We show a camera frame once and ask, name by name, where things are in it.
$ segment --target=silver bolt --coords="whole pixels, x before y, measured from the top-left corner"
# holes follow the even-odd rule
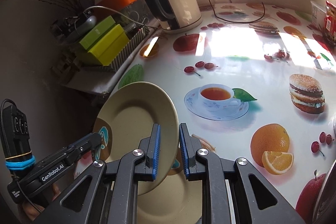
[[[206,150],[205,148],[201,148],[198,150],[198,153],[201,155],[201,156],[206,156],[207,154],[209,154],[209,151]]]
[[[104,162],[102,160],[95,160],[93,162],[94,167],[102,167],[104,165]]]
[[[237,162],[240,165],[246,165],[248,163],[247,159],[245,158],[238,158]]]
[[[143,154],[143,151],[141,149],[135,149],[132,153],[134,156],[141,156]]]

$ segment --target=yellow rubber band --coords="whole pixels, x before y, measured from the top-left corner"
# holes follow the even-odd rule
[[[18,156],[14,156],[14,157],[5,158],[5,160],[9,160],[9,159],[13,159],[13,158],[17,158],[17,157],[25,156],[25,155],[30,154],[31,152],[32,152],[32,151],[30,150],[30,152],[28,152],[28,153],[24,153],[24,154],[21,154],[21,155],[18,155]]]

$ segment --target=tea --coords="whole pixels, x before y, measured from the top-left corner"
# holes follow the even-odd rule
[[[209,100],[226,100],[231,98],[231,94],[221,88],[207,88],[201,91],[201,95]]]

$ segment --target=cup handle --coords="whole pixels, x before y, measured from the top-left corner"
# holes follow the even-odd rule
[[[230,102],[230,105],[231,105],[231,106],[237,106],[237,105],[240,105],[240,103],[241,103],[241,100],[240,100],[240,99],[232,98],[232,99],[231,99],[231,102]]]

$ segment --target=kettle base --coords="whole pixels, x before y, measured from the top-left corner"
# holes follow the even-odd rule
[[[202,22],[203,22],[203,18],[200,17],[199,20],[195,21],[194,23],[192,23],[190,25],[187,25],[185,27],[176,29],[176,30],[166,30],[164,28],[162,28],[162,29],[163,29],[163,31],[165,33],[168,33],[168,34],[183,33],[183,32],[189,31],[191,29],[194,29],[195,27],[197,27],[198,25],[200,25]]]

